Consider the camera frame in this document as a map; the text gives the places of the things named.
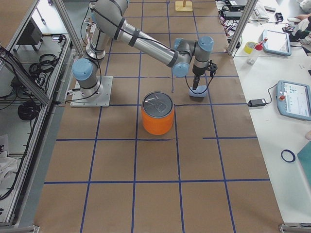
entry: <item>wire bundle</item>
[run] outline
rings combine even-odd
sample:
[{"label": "wire bundle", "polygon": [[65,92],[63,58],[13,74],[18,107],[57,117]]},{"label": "wire bundle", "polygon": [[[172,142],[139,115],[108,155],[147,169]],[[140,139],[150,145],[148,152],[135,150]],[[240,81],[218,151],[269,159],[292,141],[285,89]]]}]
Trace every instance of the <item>wire bundle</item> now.
[{"label": "wire bundle", "polygon": [[229,32],[230,31],[234,32],[235,28],[238,26],[238,22],[236,20],[229,20],[227,22],[225,18],[225,10],[223,9],[218,10],[218,20],[219,20],[219,23],[224,27],[226,36],[230,36]]},{"label": "wire bundle", "polygon": [[[56,57],[54,54],[44,54],[44,55],[40,56],[39,62],[34,63],[30,66],[29,72],[27,72],[27,70],[23,67],[22,63],[18,60],[18,58],[16,58],[10,51],[8,51],[6,48],[4,48],[2,46],[0,46],[0,54],[2,53],[4,56],[0,55],[0,60],[4,61],[6,64],[8,64],[10,66],[11,71],[14,73],[14,75],[16,76],[16,78],[19,82],[20,82],[19,75],[15,69],[16,66],[20,69],[20,71],[27,78],[29,78],[31,81],[36,83],[41,89],[43,89],[45,92],[47,92],[47,90],[49,88],[50,77],[51,77],[52,72],[54,71],[56,65],[59,62],[59,59],[63,53],[64,45],[67,42],[67,38],[63,34],[48,34],[45,36],[55,36],[55,35],[59,36],[59,40],[58,40],[59,44],[63,42],[63,44],[61,45],[61,51],[59,53],[59,56]],[[0,108],[0,110],[3,110],[5,108],[9,107],[10,105],[12,105],[16,101],[17,97],[19,99],[22,99],[22,100],[32,101],[34,104],[36,104],[35,100],[33,99],[33,95],[31,93],[28,93],[27,92],[28,90],[25,89],[25,87],[23,87],[22,84],[13,84],[12,83],[11,86],[12,86],[11,92],[5,96],[0,96],[0,100],[6,100],[7,98],[9,98],[13,95],[15,95],[15,97],[12,100],[12,102],[10,102],[7,106],[5,106],[3,108]],[[27,98],[23,98],[23,97],[19,96],[19,92],[21,90],[23,91],[23,95],[26,95]],[[31,141],[33,133],[34,133],[34,128],[35,128],[35,125],[37,123],[37,120],[38,120],[38,117],[36,116],[34,119],[33,125],[32,125],[32,121],[31,120],[29,121],[31,130],[29,133],[29,137],[27,140],[25,151],[23,152],[22,157],[19,158],[20,164],[18,166],[17,172],[14,173],[15,174],[14,181],[13,181],[11,187],[7,188],[7,191],[4,194],[0,195],[0,201],[9,197],[10,194],[12,193],[12,191],[14,190],[15,186],[16,186],[17,179],[18,179],[20,171],[23,167],[22,166],[23,161],[24,161],[24,159],[28,153],[30,141]]]}]

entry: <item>orange container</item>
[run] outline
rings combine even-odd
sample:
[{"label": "orange container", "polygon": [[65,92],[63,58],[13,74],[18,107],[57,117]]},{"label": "orange container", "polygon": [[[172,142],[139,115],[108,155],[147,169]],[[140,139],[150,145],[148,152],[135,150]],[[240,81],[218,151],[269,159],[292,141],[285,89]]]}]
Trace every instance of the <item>orange container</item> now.
[{"label": "orange container", "polygon": [[141,115],[147,132],[154,135],[167,133],[174,122],[172,99],[162,92],[148,94],[142,102]]}]

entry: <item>screen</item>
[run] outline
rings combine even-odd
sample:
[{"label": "screen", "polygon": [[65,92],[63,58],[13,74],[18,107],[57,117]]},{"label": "screen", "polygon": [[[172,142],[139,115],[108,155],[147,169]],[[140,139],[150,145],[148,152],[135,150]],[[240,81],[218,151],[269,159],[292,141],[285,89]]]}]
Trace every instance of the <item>screen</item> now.
[{"label": "screen", "polygon": [[307,87],[292,83],[284,83],[286,92],[286,112],[305,117],[310,116]]},{"label": "screen", "polygon": [[268,41],[265,47],[269,50],[289,52],[287,46],[287,35],[285,33],[278,33],[273,31],[267,31]]}]

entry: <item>plastic bottle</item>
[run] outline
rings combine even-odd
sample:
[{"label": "plastic bottle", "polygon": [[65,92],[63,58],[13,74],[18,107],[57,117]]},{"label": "plastic bottle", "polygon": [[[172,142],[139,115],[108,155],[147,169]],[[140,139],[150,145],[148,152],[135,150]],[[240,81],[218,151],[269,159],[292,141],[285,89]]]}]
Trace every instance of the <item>plastic bottle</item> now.
[{"label": "plastic bottle", "polygon": [[247,58],[247,63],[250,65],[253,65],[255,63],[255,61],[257,60],[257,58],[259,57],[259,55],[261,54],[261,51],[263,49],[263,42],[259,42],[254,46],[253,51],[251,52],[251,54],[248,56]]}]

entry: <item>black cable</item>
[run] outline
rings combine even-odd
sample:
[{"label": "black cable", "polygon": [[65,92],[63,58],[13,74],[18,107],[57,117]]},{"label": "black cable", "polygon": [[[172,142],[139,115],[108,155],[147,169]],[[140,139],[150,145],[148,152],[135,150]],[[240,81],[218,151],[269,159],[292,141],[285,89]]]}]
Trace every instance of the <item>black cable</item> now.
[{"label": "black cable", "polygon": [[19,91],[20,91],[20,88],[16,90],[16,95],[17,95],[17,97],[18,97],[19,99],[21,99],[21,100],[29,100],[29,99],[31,99],[32,94],[28,94],[28,93],[24,92],[23,94],[26,95],[26,96],[28,96],[28,98],[23,98],[23,97],[20,97],[20,96],[18,95]]},{"label": "black cable", "polygon": [[[41,87],[45,85],[44,88],[42,88],[45,92],[48,91],[52,72],[54,71],[56,65],[58,64],[59,59],[63,53],[64,46],[67,42],[67,38],[63,34],[45,34],[45,36],[55,36],[55,35],[59,36],[58,42],[59,44],[63,42],[63,44],[60,46],[61,50],[59,52],[59,56],[57,57],[56,55],[51,53],[43,54],[39,57],[39,62],[31,64],[29,67],[29,73],[30,75],[32,75],[33,79],[35,80],[35,83]],[[39,76],[41,73],[46,75],[43,81],[42,78]]]},{"label": "black cable", "polygon": [[[113,26],[115,26],[116,28],[118,28],[120,31],[122,31],[122,32],[124,32],[124,33],[126,33],[126,34],[128,34],[128,35],[130,35],[130,36],[134,36],[133,34],[127,32],[127,31],[124,30],[123,28],[119,27],[117,24],[115,24],[114,22],[112,22],[112,21],[111,21],[110,19],[108,19],[107,17],[103,16],[103,15],[102,15],[100,12],[98,12],[96,9],[93,9],[93,11],[95,11],[97,14],[99,14],[101,17],[103,17],[105,20],[107,20],[107,21],[108,21],[109,23],[111,23]],[[168,47],[168,46],[166,46],[166,45],[162,44],[161,42],[156,41],[156,40],[154,40],[154,39],[149,39],[149,38],[145,38],[145,37],[141,37],[141,36],[137,36],[137,38],[143,39],[143,40],[153,41],[153,42],[155,42],[155,43],[157,43],[157,44],[159,44],[159,45],[165,47],[165,48],[166,48],[167,50],[169,50],[169,51],[175,51],[175,50],[171,49],[170,47]]]},{"label": "black cable", "polygon": [[[29,73],[25,70],[25,68],[23,67],[23,65],[21,64],[21,62],[20,62],[13,54],[11,54],[8,50],[6,50],[6,48],[2,47],[1,45],[0,45],[0,51],[3,51],[8,57],[10,57],[10,58],[13,60],[13,62],[15,62],[16,65],[20,68],[20,70],[21,70],[29,79],[31,79],[31,76],[29,75]],[[1,58],[2,60],[4,60],[6,63],[8,63],[8,64],[12,67],[12,69],[14,70],[14,74],[16,75],[16,77],[17,77],[17,79],[18,79],[18,75],[17,75],[16,70],[15,70],[15,68],[13,67],[12,63],[11,63],[10,61],[8,61],[8,60],[7,60],[6,58],[4,58],[4,57],[1,57],[1,56],[0,56],[0,58]]]},{"label": "black cable", "polygon": [[13,73],[15,74],[17,80],[20,82],[20,80],[19,80],[19,78],[18,78],[18,74],[17,74],[17,72],[16,72],[14,66],[12,65],[12,63],[9,62],[8,60],[6,60],[5,58],[1,57],[1,56],[0,56],[0,59],[2,59],[3,61],[5,61],[7,64],[9,64],[9,65],[11,66]]},{"label": "black cable", "polygon": [[300,226],[288,226],[288,227],[299,227],[299,228],[311,227],[311,223],[303,222],[303,223],[300,223]]},{"label": "black cable", "polygon": [[235,57],[235,54],[237,54],[237,51],[241,48],[242,42],[243,42],[243,38],[242,38],[242,36],[241,36],[240,46],[239,46],[238,49],[235,51],[235,53],[234,53],[234,55],[233,55],[233,58]]},{"label": "black cable", "polygon": [[269,103],[272,102],[272,97],[271,97],[271,94],[270,94],[270,89],[272,89],[272,88],[275,87],[276,85],[277,85],[277,83],[268,89],[268,93],[269,93],[269,96],[270,96],[270,102],[268,102],[267,104],[269,104]]},{"label": "black cable", "polygon": [[97,60],[98,68],[99,68],[99,74],[100,74],[100,82],[99,82],[99,85],[98,85],[97,90],[96,90],[92,95],[90,95],[90,96],[88,96],[88,97],[84,97],[84,98],[80,98],[80,99],[75,99],[75,100],[66,100],[66,101],[65,101],[65,104],[66,104],[67,102],[71,102],[71,101],[77,101],[77,100],[85,100],[85,99],[88,99],[88,98],[94,96],[94,95],[98,92],[99,88],[100,88],[101,85],[102,85],[102,69],[101,69],[101,66],[100,66],[99,61],[98,61],[97,53],[95,53],[95,56],[96,56],[96,60]]},{"label": "black cable", "polygon": [[192,88],[189,86],[188,81],[187,81],[187,76],[185,76],[186,84],[187,84],[189,90],[190,90],[192,93],[196,94],[196,95],[201,95],[201,94],[203,94],[204,92],[206,92],[207,89],[208,89],[208,86],[210,85],[210,82],[213,80],[213,78],[214,78],[214,76],[211,77],[211,79],[210,79],[209,82],[207,83],[207,86],[206,86],[206,88],[205,88],[204,91],[202,91],[202,92],[200,92],[200,93],[196,93],[196,92],[194,92],[194,91],[192,90]]},{"label": "black cable", "polygon": [[10,92],[8,95],[0,96],[0,99],[6,99],[6,98],[10,97],[11,95],[14,94],[14,90],[15,90],[15,88],[13,87],[12,90],[11,90],[11,92]]},{"label": "black cable", "polygon": [[69,90],[69,91],[67,92],[67,95],[69,95],[71,91],[72,91],[72,92],[80,91],[80,88],[74,88],[74,89]]},{"label": "black cable", "polygon": [[16,98],[17,98],[17,96],[15,96],[14,100],[9,105],[5,106],[4,108],[0,108],[0,110],[3,110],[3,109],[10,107],[15,102]]},{"label": "black cable", "polygon": [[20,158],[20,163],[19,163],[19,166],[18,166],[18,170],[17,170],[17,172],[14,172],[15,178],[14,178],[13,184],[11,185],[10,188],[8,188],[8,191],[5,194],[0,196],[0,201],[6,199],[11,194],[11,192],[14,190],[14,188],[15,188],[18,175],[19,175],[19,173],[21,171],[22,164],[23,164],[24,159],[25,159],[25,157],[27,155],[27,152],[28,152],[28,148],[29,148],[29,145],[30,145],[30,140],[31,140],[31,138],[33,136],[34,128],[35,128],[35,124],[37,123],[37,120],[38,120],[38,117],[35,118],[35,122],[34,122],[33,127],[31,126],[31,121],[30,121],[31,130],[30,130],[30,133],[29,133],[29,137],[28,137],[28,140],[27,140],[25,151],[23,153],[23,156]]},{"label": "black cable", "polygon": [[84,41],[84,39],[83,39],[83,37],[82,37],[82,26],[83,26],[83,23],[84,23],[84,19],[85,19],[86,16],[87,16],[88,10],[89,10],[89,6],[88,6],[88,8],[87,8],[87,10],[86,10],[86,15],[84,16],[84,18],[83,18],[83,20],[82,20],[82,23],[81,23],[81,27],[80,27],[80,36],[81,36],[81,39],[82,39],[82,41],[83,41],[83,43],[84,43],[85,45],[86,45],[86,42]]},{"label": "black cable", "polygon": [[255,19],[251,19],[250,21],[248,21],[247,23],[258,23],[258,22],[265,22],[265,23],[274,23],[274,24],[285,24],[285,25],[289,25],[288,23],[281,23],[281,22],[267,22],[266,20],[255,20]]}]

